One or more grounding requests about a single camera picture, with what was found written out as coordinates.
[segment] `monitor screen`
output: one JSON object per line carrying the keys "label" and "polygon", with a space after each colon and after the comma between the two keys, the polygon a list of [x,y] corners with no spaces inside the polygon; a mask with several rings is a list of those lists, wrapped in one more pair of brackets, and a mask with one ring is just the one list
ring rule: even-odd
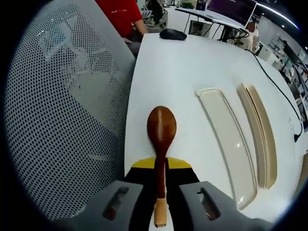
{"label": "monitor screen", "polygon": [[246,26],[256,8],[254,0],[212,0],[208,9]]}
{"label": "monitor screen", "polygon": [[298,56],[297,54],[294,53],[294,51],[292,50],[292,48],[286,44],[284,49],[283,49],[284,53],[289,57],[289,59],[294,63],[296,64],[297,61],[298,61]]}

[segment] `computer mouse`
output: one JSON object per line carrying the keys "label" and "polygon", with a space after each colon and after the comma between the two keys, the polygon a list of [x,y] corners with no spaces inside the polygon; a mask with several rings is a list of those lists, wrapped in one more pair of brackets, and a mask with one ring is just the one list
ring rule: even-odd
{"label": "computer mouse", "polygon": [[162,39],[180,41],[183,41],[187,38],[187,35],[185,35],[183,32],[174,29],[164,29],[162,32],[160,32],[159,36]]}

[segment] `mesh chair back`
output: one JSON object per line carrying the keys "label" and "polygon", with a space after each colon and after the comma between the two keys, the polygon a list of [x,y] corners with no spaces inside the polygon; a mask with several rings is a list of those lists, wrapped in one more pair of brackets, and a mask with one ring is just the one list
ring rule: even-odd
{"label": "mesh chair back", "polygon": [[5,92],[13,162],[29,196],[53,220],[124,174],[135,59],[94,0],[54,0],[14,54]]}

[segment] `yellow and black object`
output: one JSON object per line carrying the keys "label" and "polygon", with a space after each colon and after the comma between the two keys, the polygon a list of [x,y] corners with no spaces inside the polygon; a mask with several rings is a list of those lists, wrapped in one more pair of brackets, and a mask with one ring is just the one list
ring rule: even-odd
{"label": "yellow and black object", "polygon": [[[148,230],[156,201],[156,158],[143,159],[132,165],[123,181],[142,184],[143,189],[136,202],[129,230]],[[185,161],[166,158],[167,203],[173,221],[173,228],[192,230],[192,219],[179,188],[180,185],[197,183],[199,179],[192,167]]]}

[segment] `white tray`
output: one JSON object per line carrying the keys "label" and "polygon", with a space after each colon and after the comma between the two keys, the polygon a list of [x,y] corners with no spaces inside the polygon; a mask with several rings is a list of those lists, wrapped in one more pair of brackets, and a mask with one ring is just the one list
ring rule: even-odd
{"label": "white tray", "polygon": [[239,123],[221,91],[196,93],[211,122],[229,174],[238,209],[245,208],[257,194],[257,183],[250,153]]}
{"label": "white tray", "polygon": [[254,86],[241,84],[237,93],[253,133],[257,155],[258,184],[262,188],[269,189],[277,178],[276,146],[270,121]]}

